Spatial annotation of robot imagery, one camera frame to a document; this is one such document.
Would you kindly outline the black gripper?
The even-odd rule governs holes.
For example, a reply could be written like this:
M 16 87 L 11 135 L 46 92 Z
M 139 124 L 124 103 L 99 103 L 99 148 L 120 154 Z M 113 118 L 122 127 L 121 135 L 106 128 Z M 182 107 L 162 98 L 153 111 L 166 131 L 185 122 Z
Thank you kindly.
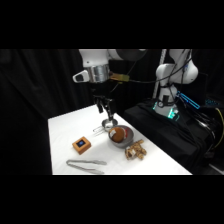
M 114 113 L 116 112 L 115 101 L 113 99 L 109 99 L 112 91 L 112 83 L 110 81 L 106 81 L 103 83 L 91 83 L 90 88 L 99 113 L 103 113 L 101 100 L 108 99 L 106 103 L 106 111 L 108 114 L 108 119 L 112 120 Z

